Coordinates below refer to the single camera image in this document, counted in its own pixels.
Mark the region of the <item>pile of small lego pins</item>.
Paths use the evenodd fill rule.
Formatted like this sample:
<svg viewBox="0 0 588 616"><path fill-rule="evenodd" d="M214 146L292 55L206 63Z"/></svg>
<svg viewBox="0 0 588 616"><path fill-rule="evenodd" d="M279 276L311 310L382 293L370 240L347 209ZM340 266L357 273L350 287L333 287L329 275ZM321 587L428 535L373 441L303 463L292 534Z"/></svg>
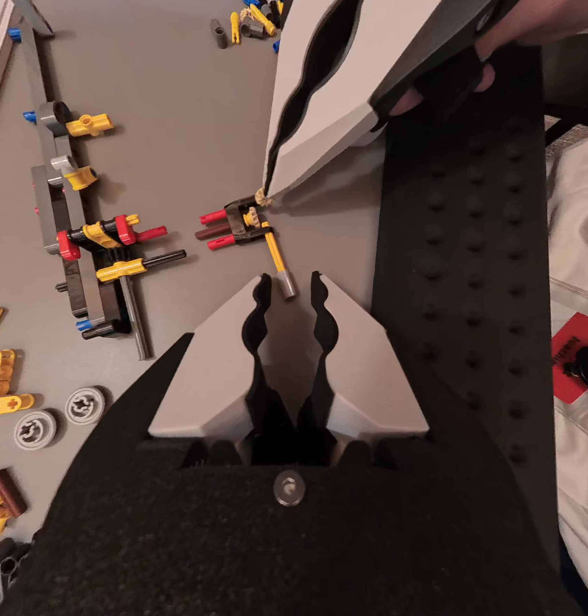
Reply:
<svg viewBox="0 0 588 616"><path fill-rule="evenodd" d="M210 33L219 49L237 47L244 39L270 40L275 54L279 53L284 25L284 1L243 1L242 8L230 14L229 26L218 19L209 21Z"/></svg>

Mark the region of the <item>pile of dark grey beams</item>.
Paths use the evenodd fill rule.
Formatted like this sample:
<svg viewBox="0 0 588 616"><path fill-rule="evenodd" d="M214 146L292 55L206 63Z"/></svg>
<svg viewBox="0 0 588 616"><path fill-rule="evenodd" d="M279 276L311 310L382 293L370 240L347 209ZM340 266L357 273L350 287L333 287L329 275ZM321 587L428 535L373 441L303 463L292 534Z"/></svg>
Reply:
<svg viewBox="0 0 588 616"><path fill-rule="evenodd" d="M31 543L17 543L12 538L0 541L0 606L17 578L22 560L30 548Z"/></svg>

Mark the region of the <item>black lego fork red pins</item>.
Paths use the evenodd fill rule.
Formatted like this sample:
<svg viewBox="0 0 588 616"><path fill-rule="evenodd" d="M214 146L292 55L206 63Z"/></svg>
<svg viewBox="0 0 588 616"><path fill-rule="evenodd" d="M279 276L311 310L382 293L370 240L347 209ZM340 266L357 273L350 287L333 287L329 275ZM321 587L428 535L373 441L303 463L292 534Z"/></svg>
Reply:
<svg viewBox="0 0 588 616"><path fill-rule="evenodd" d="M232 230L231 235L213 238L206 241L210 250L216 251L236 244L255 242L264 237L265 233L274 232L270 224L260 220L257 210L259 220L262 222L262 228L255 229L253 227L246 227L243 220L243 214L246 213L251 206L254 206L255 208L257 206L254 196L248 196L235 200L230 202L221 210L200 216L200 223L203 226L202 229L228 224Z"/></svg>

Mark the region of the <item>person's right hand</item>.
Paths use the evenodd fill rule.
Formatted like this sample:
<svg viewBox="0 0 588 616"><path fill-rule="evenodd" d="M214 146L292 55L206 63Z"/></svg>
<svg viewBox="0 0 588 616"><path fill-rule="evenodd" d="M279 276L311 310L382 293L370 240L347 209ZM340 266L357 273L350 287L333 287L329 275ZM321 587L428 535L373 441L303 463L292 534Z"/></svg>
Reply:
<svg viewBox="0 0 588 616"><path fill-rule="evenodd" d="M481 82L475 92L490 88L495 78L488 58L499 48L517 42L538 46L588 29L588 1L518 1L475 43L484 61Z"/></svg>

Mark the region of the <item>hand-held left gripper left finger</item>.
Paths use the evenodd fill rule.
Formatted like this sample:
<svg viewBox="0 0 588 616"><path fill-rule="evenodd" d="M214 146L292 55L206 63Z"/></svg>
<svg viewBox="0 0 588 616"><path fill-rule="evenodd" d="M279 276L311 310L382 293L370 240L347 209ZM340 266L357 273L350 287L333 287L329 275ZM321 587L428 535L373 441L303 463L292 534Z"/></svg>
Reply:
<svg viewBox="0 0 588 616"><path fill-rule="evenodd" d="M247 443L254 465L295 462L293 421L259 357L271 298L272 278L263 273L198 326L149 426L152 437Z"/></svg>

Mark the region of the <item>long grey lego beam assembly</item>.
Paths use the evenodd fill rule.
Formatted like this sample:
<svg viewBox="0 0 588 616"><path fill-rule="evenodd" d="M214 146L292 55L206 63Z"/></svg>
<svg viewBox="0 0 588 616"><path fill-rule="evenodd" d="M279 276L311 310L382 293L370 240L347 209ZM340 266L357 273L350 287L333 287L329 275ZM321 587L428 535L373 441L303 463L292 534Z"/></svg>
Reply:
<svg viewBox="0 0 588 616"><path fill-rule="evenodd" d="M54 97L45 40L54 32L32 1L13 1L20 24L8 30L22 47L28 66L34 109L24 118L36 127L43 164L31 168L45 251L58 258L64 281L55 287L67 295L75 326L86 341L132 336L140 360L153 354L144 332L132 277L149 268L187 257L184 250L151 258L136 249L168 234L165 226L139 230L136 214L120 214L98 220L88 210L82 193L99 180L74 149L82 137L101 137L113 130L105 114L73 119L67 105Z"/></svg>

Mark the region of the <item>black foam pad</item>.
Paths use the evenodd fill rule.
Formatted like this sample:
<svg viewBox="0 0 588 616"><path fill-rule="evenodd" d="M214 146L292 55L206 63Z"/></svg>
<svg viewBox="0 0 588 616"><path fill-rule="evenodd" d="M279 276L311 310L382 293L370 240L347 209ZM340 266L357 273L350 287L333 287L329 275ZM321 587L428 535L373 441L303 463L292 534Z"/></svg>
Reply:
<svg viewBox="0 0 588 616"><path fill-rule="evenodd" d="M388 123L372 315L484 424L558 568L541 52L492 61L446 123Z"/></svg>

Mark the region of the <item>person's white shirt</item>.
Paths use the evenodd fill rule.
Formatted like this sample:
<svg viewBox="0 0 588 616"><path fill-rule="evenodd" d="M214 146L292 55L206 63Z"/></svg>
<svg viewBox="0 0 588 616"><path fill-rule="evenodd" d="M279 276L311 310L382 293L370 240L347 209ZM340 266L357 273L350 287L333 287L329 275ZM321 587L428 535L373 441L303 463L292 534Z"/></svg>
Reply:
<svg viewBox="0 0 588 616"><path fill-rule="evenodd" d="M547 165L552 335L578 313L588 317L588 139ZM588 589L588 390L574 402L555 396L558 521Z"/></svg>

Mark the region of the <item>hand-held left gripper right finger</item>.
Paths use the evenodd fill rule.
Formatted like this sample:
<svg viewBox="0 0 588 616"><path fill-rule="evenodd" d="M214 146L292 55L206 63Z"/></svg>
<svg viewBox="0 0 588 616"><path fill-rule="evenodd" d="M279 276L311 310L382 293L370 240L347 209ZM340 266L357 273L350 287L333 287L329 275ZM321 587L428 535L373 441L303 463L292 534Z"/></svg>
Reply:
<svg viewBox="0 0 588 616"><path fill-rule="evenodd" d="M327 275L311 276L321 348L297 418L300 465L331 465L353 442L421 437L428 423L385 329Z"/></svg>

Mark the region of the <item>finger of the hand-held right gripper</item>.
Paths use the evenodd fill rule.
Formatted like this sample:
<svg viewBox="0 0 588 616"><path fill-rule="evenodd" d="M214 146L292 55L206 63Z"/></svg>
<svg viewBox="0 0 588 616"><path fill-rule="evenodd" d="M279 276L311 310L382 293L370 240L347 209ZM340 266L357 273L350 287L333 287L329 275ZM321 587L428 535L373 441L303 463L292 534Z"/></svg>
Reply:
<svg viewBox="0 0 588 616"><path fill-rule="evenodd" d="M293 1L283 26L264 164L264 193L283 193L347 147L362 104L337 76L362 1Z"/></svg>
<svg viewBox="0 0 588 616"><path fill-rule="evenodd" d="M344 77L344 93L351 96L350 101L362 104L362 120L343 150L375 127L378 118L370 105L371 96L438 4L439 1L362 2L351 49L336 73Z"/></svg>

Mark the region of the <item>brown lego connector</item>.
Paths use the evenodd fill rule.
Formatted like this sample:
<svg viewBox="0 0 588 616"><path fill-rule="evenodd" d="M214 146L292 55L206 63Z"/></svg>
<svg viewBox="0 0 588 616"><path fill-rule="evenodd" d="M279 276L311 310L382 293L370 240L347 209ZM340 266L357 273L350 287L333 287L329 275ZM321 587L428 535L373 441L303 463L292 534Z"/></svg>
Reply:
<svg viewBox="0 0 588 616"><path fill-rule="evenodd" d="M17 519L27 512L24 494L8 468L0 469L0 496L13 518Z"/></svg>

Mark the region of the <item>short yellow lego axle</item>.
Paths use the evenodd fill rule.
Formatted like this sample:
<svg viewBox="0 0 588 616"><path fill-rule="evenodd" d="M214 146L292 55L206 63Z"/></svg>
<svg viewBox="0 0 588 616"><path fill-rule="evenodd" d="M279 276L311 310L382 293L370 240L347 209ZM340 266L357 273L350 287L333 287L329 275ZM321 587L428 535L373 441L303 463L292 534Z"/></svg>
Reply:
<svg viewBox="0 0 588 616"><path fill-rule="evenodd" d="M274 262L277 274L281 275L282 273L287 271L285 266L285 261L283 260L281 251L279 250L279 246L277 244L277 240L273 232L267 232L264 235L264 239L269 248L269 252L271 254L271 258Z"/></svg>

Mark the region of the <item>red badge card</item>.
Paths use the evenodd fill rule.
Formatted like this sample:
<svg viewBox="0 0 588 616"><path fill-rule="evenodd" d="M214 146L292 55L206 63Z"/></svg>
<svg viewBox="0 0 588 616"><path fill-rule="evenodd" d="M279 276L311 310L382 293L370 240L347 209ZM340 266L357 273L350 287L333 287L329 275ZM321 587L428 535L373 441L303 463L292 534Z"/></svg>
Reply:
<svg viewBox="0 0 588 616"><path fill-rule="evenodd" d="M552 336L553 394L566 404L588 392L588 315L575 312Z"/></svg>

